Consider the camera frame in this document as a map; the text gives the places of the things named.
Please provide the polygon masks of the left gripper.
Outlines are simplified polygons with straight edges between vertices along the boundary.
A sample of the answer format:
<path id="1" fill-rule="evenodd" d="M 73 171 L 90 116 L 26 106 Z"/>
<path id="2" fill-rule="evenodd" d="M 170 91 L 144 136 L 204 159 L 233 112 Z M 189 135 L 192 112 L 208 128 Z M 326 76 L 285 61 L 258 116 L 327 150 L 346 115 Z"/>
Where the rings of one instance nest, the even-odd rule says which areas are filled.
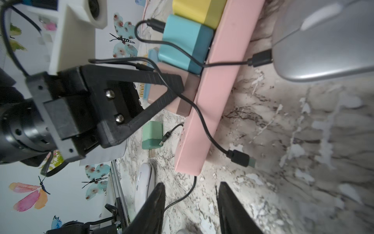
<path id="1" fill-rule="evenodd" d="M 95 147 L 120 145 L 177 95 L 168 90 L 143 109 L 134 84 L 136 70 L 85 65 L 27 78 L 31 98 L 1 82 L 1 164 L 37 167 L 53 150 L 66 162 Z"/>

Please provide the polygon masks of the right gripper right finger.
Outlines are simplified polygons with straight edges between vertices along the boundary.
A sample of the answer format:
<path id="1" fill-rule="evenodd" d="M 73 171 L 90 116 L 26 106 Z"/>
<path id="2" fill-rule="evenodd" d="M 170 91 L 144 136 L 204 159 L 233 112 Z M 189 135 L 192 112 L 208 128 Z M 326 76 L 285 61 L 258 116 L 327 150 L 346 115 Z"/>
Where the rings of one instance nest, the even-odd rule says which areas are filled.
<path id="1" fill-rule="evenodd" d="M 226 182 L 220 183 L 217 203 L 222 234 L 263 233 Z"/>

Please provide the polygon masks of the green charger plug front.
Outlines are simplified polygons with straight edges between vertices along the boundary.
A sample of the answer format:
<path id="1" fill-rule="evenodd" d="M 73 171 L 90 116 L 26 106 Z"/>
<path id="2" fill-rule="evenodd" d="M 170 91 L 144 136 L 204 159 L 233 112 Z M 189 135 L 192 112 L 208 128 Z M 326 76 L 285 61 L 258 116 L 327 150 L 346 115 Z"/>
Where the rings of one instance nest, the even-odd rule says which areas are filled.
<path id="1" fill-rule="evenodd" d="M 151 150 L 161 148 L 163 138 L 163 124 L 158 121 L 149 121 L 142 127 L 142 149 Z"/>

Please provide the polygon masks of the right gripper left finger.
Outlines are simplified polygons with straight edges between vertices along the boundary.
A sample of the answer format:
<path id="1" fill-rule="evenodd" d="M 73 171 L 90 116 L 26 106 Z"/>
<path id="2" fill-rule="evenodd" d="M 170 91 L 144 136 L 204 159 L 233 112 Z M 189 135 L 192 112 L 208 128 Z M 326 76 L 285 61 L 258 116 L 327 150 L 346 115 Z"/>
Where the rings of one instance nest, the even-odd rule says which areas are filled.
<path id="1" fill-rule="evenodd" d="M 130 225 L 123 234 L 161 234 L 166 190 L 163 183 L 158 183 Z"/>

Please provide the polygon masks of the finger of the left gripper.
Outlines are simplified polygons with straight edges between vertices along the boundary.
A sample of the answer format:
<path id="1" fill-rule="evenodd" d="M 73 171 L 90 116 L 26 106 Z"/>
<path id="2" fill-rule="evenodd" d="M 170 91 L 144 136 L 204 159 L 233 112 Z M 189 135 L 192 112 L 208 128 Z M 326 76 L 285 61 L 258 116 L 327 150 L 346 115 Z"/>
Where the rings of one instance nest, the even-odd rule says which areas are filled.
<path id="1" fill-rule="evenodd" d="M 99 65 L 85 65 L 80 68 L 87 88 L 107 90 L 110 85 L 119 83 L 148 83 L 164 85 L 156 72 L 114 68 Z M 184 92 L 182 78 L 179 75 L 163 74 L 166 82 L 175 91 Z"/>

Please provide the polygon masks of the black charging cable silver mouse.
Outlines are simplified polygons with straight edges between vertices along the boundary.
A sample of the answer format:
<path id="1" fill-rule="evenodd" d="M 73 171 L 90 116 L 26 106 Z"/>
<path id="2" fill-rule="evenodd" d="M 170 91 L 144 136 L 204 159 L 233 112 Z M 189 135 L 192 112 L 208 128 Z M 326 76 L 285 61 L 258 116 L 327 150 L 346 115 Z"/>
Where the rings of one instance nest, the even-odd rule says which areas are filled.
<path id="1" fill-rule="evenodd" d="M 225 150 L 221 145 L 219 145 L 216 140 L 213 138 L 213 136 L 210 134 L 208 127 L 206 125 L 205 119 L 203 117 L 202 112 L 200 111 L 199 107 L 190 99 L 182 95 L 181 92 L 175 91 L 168 83 L 166 82 L 164 75 L 162 74 L 161 70 L 159 67 L 156 65 L 156 63 L 145 57 L 133 57 L 133 58 L 107 58 L 107 59 L 97 59 L 97 58 L 91 58 L 88 59 L 89 63 L 93 64 L 124 64 L 126 62 L 131 62 L 131 61 L 145 61 L 147 63 L 150 63 L 154 70 L 157 72 L 158 76 L 161 78 L 162 82 L 166 87 L 168 87 L 169 90 L 171 90 L 173 93 L 175 93 L 180 99 L 186 101 L 188 104 L 190 104 L 195 111 L 197 112 L 201 124 L 203 126 L 204 132 L 207 136 L 207 138 L 210 140 L 210 142 L 217 148 L 219 149 L 222 153 L 224 153 L 233 163 L 238 164 L 243 167 L 254 167 L 253 163 L 254 160 L 251 160 L 250 156 L 248 154 L 245 154 L 243 152 L 237 151 L 237 150 Z"/>

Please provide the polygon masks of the white wireless mouse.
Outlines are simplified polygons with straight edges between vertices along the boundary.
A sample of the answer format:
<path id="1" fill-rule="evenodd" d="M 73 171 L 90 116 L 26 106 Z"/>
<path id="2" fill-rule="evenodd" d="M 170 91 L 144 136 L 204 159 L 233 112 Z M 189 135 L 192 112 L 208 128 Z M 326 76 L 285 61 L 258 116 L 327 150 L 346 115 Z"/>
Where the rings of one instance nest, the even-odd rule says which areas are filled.
<path id="1" fill-rule="evenodd" d="M 137 174 L 134 194 L 135 211 L 138 213 L 155 187 L 155 169 L 150 163 L 143 163 Z"/>

